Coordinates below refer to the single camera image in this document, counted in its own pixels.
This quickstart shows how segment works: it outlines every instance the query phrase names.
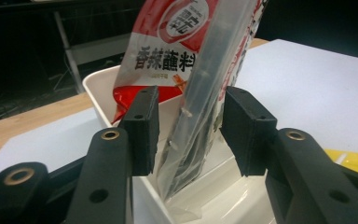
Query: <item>red snack bag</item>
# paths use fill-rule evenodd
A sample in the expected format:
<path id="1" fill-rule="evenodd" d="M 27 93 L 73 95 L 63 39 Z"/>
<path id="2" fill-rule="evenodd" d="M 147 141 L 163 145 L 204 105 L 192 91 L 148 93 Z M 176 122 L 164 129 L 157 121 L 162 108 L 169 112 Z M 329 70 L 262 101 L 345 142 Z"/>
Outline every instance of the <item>red snack bag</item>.
<path id="1" fill-rule="evenodd" d="M 183 92 L 217 1 L 145 2 L 113 89 L 114 120 L 124 115 L 144 87 L 158 85 L 160 102 Z"/>

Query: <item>screw hole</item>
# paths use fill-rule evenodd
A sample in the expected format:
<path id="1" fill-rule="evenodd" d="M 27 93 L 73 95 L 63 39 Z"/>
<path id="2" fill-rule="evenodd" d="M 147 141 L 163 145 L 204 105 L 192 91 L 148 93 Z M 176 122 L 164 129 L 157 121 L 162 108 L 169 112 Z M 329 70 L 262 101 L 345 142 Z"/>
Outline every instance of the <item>screw hole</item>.
<path id="1" fill-rule="evenodd" d="M 34 175 L 34 169 L 24 167 L 10 172 L 4 183 L 8 186 L 19 185 L 29 180 Z"/>
<path id="2" fill-rule="evenodd" d="M 330 192 L 328 193 L 328 195 L 336 200 L 339 201 L 341 203 L 348 203 L 350 201 L 350 198 L 343 192 L 336 190 L 336 189 L 332 189 L 330 190 Z"/>
<path id="3" fill-rule="evenodd" d="M 92 203 L 101 203 L 107 198 L 108 195 L 109 192 L 106 189 L 96 189 L 89 196 L 89 200 Z"/>
<path id="4" fill-rule="evenodd" d="M 294 132 L 294 131 L 290 131 L 286 133 L 286 136 L 288 136 L 289 138 L 293 139 L 293 140 L 297 140 L 297 141 L 302 141 L 305 139 L 305 135 L 302 133 L 298 133 L 298 132 Z"/>
<path id="5" fill-rule="evenodd" d="M 120 133 L 117 131 L 108 131 L 108 132 L 103 133 L 101 138 L 104 140 L 113 140 L 113 139 L 118 138 L 119 136 L 120 136 Z"/>

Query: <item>wooden table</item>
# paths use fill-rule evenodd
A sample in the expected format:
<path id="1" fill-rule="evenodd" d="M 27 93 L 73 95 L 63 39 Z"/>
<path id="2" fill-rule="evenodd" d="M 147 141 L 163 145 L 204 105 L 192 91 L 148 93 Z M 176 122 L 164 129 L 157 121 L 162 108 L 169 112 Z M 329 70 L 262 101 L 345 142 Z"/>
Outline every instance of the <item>wooden table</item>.
<path id="1" fill-rule="evenodd" d="M 252 42 L 251 48 L 267 42 L 266 40 L 255 39 Z M 45 105 L 7 119 L 2 119 L 0 120 L 0 148 L 11 137 L 26 133 L 32 129 L 90 107 L 92 107 L 91 99 L 86 93 L 81 93 L 50 105 Z"/>

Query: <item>yellow object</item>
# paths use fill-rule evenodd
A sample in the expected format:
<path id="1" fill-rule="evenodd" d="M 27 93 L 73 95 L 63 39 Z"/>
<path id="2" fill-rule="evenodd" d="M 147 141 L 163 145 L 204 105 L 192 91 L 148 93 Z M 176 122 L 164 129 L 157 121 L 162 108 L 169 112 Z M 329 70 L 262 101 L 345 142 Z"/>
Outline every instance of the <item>yellow object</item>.
<path id="1" fill-rule="evenodd" d="M 358 173 L 358 153 L 334 149 L 325 149 L 324 151 L 335 163 Z"/>

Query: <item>plastic packaging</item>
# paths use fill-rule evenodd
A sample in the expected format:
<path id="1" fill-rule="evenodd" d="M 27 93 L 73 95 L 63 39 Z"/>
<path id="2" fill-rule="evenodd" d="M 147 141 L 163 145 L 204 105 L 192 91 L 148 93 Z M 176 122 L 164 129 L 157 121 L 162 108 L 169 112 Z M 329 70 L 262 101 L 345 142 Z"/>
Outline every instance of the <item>plastic packaging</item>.
<path id="1" fill-rule="evenodd" d="M 257 0 L 220 0 L 202 44 L 164 148 L 158 189 L 167 200 L 201 171 L 213 140 L 219 93 L 238 63 L 250 33 Z"/>
<path id="2" fill-rule="evenodd" d="M 144 87 L 157 85 L 160 102 L 183 93 L 217 1 L 145 1 L 113 90 L 114 120 Z"/>

